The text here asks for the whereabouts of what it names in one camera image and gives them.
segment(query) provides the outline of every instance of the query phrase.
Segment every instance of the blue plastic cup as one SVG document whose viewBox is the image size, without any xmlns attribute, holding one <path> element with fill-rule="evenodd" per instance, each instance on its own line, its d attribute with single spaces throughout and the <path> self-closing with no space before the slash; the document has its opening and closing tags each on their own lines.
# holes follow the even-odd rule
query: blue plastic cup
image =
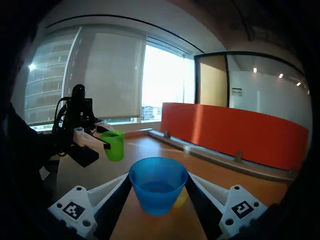
<svg viewBox="0 0 320 240">
<path fill-rule="evenodd" d="M 169 158 L 145 158 L 132 165 L 129 178 L 141 208 L 158 216 L 172 208 L 186 184 L 188 172 Z"/>
</svg>

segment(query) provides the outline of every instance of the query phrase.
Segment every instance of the building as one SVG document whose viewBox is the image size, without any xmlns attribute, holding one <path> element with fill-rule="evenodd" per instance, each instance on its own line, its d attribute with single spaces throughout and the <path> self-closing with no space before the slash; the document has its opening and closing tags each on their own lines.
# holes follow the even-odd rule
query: building
<svg viewBox="0 0 320 240">
<path fill-rule="evenodd" d="M 51 37 L 36 51 L 26 84 L 24 120 L 49 124 L 63 95 L 64 73 L 75 34 Z"/>
<path fill-rule="evenodd" d="M 154 120 L 153 107 L 142 107 L 141 120 Z"/>
</svg>

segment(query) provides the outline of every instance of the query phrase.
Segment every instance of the yellow object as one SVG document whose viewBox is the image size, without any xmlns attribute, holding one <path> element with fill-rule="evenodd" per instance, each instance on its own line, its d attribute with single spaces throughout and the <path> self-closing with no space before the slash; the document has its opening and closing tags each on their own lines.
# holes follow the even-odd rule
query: yellow object
<svg viewBox="0 0 320 240">
<path fill-rule="evenodd" d="M 188 197 L 188 192 L 187 192 L 186 188 L 183 187 L 183 189 L 182 189 L 180 195 L 178 196 L 176 202 L 174 203 L 173 207 L 174 208 L 181 207 L 184 204 L 184 202 L 186 201 L 187 197 Z"/>
</svg>

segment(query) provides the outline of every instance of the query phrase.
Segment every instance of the roller shade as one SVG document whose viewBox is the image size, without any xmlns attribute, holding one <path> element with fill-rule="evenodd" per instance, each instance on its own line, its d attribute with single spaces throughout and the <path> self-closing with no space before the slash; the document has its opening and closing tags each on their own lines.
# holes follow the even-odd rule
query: roller shade
<svg viewBox="0 0 320 240">
<path fill-rule="evenodd" d="M 84 84 L 98 118 L 140 117 L 145 46 L 145 35 L 105 26 L 83 27 L 66 92 Z"/>
</svg>

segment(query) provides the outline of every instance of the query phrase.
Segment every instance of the green plastic cup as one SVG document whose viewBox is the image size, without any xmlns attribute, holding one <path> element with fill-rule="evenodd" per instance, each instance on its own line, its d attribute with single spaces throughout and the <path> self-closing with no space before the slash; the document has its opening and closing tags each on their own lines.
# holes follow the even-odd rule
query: green plastic cup
<svg viewBox="0 0 320 240">
<path fill-rule="evenodd" d="M 118 162 L 123 159 L 124 151 L 124 131 L 106 131 L 100 134 L 102 141 L 110 144 L 110 149 L 105 149 L 110 161 Z"/>
</svg>

